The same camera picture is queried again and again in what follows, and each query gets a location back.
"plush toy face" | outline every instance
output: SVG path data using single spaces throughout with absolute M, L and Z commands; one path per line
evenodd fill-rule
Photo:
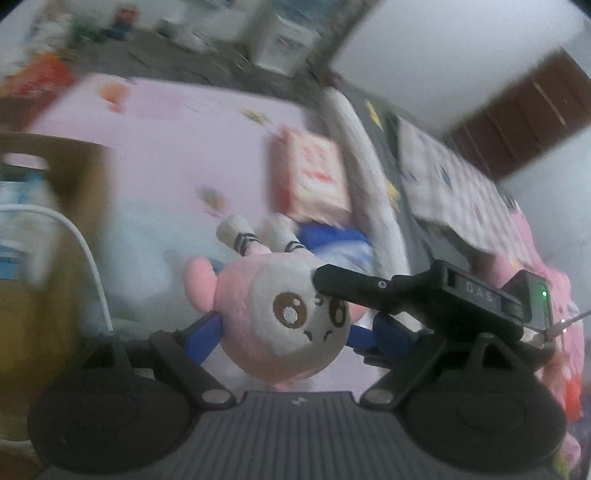
M 316 292 L 312 275 L 320 265 L 315 258 L 280 254 L 259 270 L 249 291 L 252 333 L 273 356 L 289 358 L 302 371 L 334 360 L 351 325 L 344 301 Z

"silver screw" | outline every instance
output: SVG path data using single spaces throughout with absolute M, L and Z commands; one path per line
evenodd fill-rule
M 201 395 L 203 401 L 209 403 L 210 405 L 224 405 L 228 400 L 230 400 L 231 395 L 228 390 L 222 390 L 221 388 L 212 388 L 211 390 L 206 390 Z
M 374 388 L 368 391 L 363 397 L 373 405 L 388 405 L 394 400 L 394 394 L 382 388 Z

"white container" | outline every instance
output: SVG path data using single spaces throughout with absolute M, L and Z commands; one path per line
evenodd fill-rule
M 251 44 L 251 62 L 288 77 L 298 71 L 320 39 L 316 30 L 290 22 L 274 12 L 260 27 Z

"plush toy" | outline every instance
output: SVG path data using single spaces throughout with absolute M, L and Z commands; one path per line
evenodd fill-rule
M 248 221 L 231 216 L 217 238 L 242 258 L 218 276 L 209 261 L 187 264 L 184 285 L 193 306 L 222 316 L 221 345 L 248 375 L 281 388 L 328 366 L 345 346 L 351 325 L 347 302 L 319 295 L 312 283 L 324 262 L 310 253 L 278 216 L 263 245 Z M 351 308 L 353 321 L 365 308 Z

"plush toy eye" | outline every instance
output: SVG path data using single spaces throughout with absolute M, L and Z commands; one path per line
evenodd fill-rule
M 275 297 L 273 313 L 286 327 L 300 328 L 306 322 L 308 309 L 298 294 L 286 291 Z
M 341 328 L 347 319 L 347 305 L 345 305 L 345 302 L 339 299 L 331 299 L 329 316 L 332 324 L 337 328 Z

